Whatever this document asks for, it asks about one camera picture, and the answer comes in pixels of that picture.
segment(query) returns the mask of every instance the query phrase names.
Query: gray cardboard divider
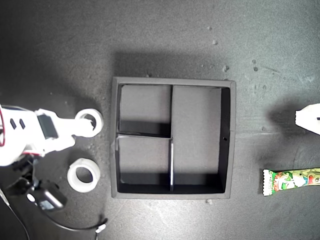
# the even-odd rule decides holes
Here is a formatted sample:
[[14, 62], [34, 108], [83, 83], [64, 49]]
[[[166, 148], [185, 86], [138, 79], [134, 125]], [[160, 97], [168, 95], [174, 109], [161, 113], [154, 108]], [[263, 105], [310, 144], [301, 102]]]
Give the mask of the gray cardboard divider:
[[112, 196], [229, 198], [235, 115], [234, 81], [114, 77]]

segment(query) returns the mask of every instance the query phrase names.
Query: small hole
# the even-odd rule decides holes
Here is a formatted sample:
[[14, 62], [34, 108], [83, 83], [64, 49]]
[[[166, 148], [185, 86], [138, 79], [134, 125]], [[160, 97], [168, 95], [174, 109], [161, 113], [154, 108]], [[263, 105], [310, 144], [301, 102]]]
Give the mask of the small hole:
[[13, 129], [17, 128], [17, 125], [16, 125], [15, 121], [12, 118], [10, 119], [10, 123], [11, 123], [11, 126], [12, 126]]
[[26, 125], [22, 119], [20, 119], [19, 123], [20, 123], [22, 129], [25, 129]]
[[86, 169], [85, 167], [78, 167], [76, 169], [75, 173], [81, 182], [88, 184], [93, 181], [93, 177], [92, 177], [91, 172], [88, 169]]
[[96, 128], [96, 126], [97, 126], [97, 121], [96, 121], [96, 119], [95, 119], [92, 115], [87, 114], [87, 115], [84, 116], [84, 118], [91, 120], [91, 124], [92, 124], [92, 126], [93, 126], [93, 129]]

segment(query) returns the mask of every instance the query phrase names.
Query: box compartment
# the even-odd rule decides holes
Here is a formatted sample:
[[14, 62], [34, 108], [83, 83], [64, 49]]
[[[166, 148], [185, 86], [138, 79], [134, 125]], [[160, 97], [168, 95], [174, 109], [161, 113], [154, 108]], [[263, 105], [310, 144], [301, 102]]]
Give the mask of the box compartment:
[[123, 85], [119, 109], [119, 132], [171, 136], [170, 85]]

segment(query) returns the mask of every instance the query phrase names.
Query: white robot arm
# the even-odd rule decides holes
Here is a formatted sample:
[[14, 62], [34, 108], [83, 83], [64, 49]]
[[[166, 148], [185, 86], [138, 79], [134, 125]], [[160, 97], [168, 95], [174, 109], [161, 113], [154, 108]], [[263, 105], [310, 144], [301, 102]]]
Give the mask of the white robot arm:
[[26, 154], [44, 157], [72, 147], [76, 143], [73, 136], [94, 137], [103, 124], [102, 115], [92, 108], [81, 110], [74, 119], [64, 119], [49, 110], [33, 112], [0, 105], [0, 166], [19, 161]]

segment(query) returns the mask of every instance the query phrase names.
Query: white object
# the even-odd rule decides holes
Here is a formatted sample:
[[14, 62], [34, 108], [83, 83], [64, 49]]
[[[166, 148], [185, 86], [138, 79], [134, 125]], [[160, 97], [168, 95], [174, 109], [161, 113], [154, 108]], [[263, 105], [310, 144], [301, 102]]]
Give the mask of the white object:
[[99, 234], [99, 233], [101, 233], [103, 230], [105, 230], [106, 229], [106, 224], [104, 223], [104, 224], [102, 224], [102, 225], [100, 225], [96, 230], [95, 230], [95, 233], [96, 234]]
[[320, 103], [306, 106], [295, 112], [295, 124], [320, 135]]
[[[92, 175], [92, 182], [83, 182], [77, 177], [77, 168], [88, 169]], [[79, 158], [70, 165], [67, 173], [67, 179], [70, 186], [79, 193], [87, 193], [93, 190], [100, 179], [100, 168], [92, 160]]]
[[30, 202], [32, 202], [32, 203], [34, 203], [34, 202], [36, 201], [35, 197], [34, 197], [32, 194], [30, 194], [30, 193], [28, 193], [28, 194], [26, 195], [26, 198], [27, 198]]
[[[94, 118], [95, 127], [86, 116]], [[91, 138], [102, 128], [102, 115], [95, 109], [84, 109], [74, 119], [64, 119], [44, 109], [33, 112], [0, 105], [0, 166], [19, 161], [24, 154], [44, 157], [64, 150], [75, 145], [74, 136]]]

